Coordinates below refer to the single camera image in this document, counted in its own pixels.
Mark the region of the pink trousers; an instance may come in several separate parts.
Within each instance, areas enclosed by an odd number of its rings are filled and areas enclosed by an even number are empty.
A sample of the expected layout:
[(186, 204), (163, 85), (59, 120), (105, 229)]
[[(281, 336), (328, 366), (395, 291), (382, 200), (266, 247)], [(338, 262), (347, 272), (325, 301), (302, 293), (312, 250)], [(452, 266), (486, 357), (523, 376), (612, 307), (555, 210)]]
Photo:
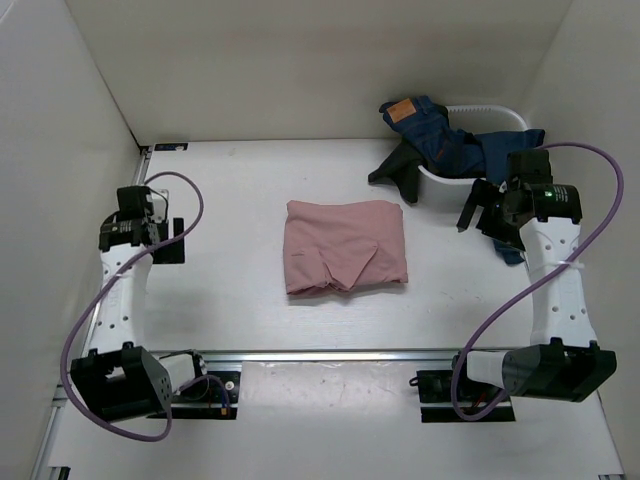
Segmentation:
[(283, 267), (286, 293), (406, 284), (404, 217), (392, 202), (287, 203)]

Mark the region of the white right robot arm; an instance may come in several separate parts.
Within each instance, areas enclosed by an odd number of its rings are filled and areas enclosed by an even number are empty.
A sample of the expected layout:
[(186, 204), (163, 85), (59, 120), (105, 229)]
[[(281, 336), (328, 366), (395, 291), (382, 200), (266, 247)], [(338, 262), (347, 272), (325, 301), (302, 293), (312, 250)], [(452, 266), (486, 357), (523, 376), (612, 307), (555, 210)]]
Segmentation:
[(525, 255), (529, 287), (494, 312), (481, 326), (485, 331), (498, 317), (525, 298), (532, 301), (530, 344), (509, 351), (480, 351), (474, 333), (453, 363), (451, 392), (470, 400), (485, 385), (498, 398), (529, 397), (582, 402), (617, 368), (614, 352), (602, 349), (591, 325), (578, 262), (582, 252), (613, 220), (623, 195), (623, 176), (616, 175), (614, 203), (601, 224), (580, 237), (583, 218), (576, 187), (555, 183), (549, 151), (544, 147), (508, 156), (503, 187), (476, 180), (457, 228), (469, 228), (477, 209), (482, 234)]

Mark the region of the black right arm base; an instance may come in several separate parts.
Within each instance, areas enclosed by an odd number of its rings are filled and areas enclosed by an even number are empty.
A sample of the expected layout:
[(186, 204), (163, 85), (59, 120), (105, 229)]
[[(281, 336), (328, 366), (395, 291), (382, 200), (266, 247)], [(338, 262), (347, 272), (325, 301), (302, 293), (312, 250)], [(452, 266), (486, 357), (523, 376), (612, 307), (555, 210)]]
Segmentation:
[[(418, 370), (408, 381), (417, 390), (421, 423), (445, 424), (463, 422), (451, 404), (451, 370)], [(498, 388), (462, 377), (458, 384), (457, 398), (460, 409), (466, 415), (480, 412), (498, 393)], [(509, 423), (516, 420), (510, 399), (502, 401), (480, 422)]]

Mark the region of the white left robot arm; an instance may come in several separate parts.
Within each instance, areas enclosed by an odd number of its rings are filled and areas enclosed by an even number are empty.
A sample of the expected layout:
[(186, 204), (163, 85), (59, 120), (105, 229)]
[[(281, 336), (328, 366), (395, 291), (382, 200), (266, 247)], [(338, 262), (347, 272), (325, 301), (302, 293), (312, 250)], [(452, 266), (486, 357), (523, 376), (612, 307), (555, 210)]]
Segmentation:
[(88, 352), (70, 368), (88, 410), (109, 423), (163, 414), (179, 392), (198, 400), (210, 386), (200, 354), (156, 357), (142, 345), (148, 276), (154, 265), (184, 263), (183, 219), (169, 216), (165, 189), (122, 187), (117, 201), (98, 239), (102, 283), (109, 290), (98, 302)]

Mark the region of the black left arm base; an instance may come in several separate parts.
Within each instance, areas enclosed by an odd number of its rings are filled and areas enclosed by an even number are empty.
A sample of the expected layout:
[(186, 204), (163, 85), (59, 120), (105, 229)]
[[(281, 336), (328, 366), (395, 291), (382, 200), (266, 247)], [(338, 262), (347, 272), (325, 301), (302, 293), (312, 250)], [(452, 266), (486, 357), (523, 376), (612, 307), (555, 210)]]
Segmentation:
[(172, 402), (172, 414), (179, 420), (220, 420), (237, 418), (241, 390), (241, 366), (237, 364), (208, 365), (209, 376), (187, 388)]

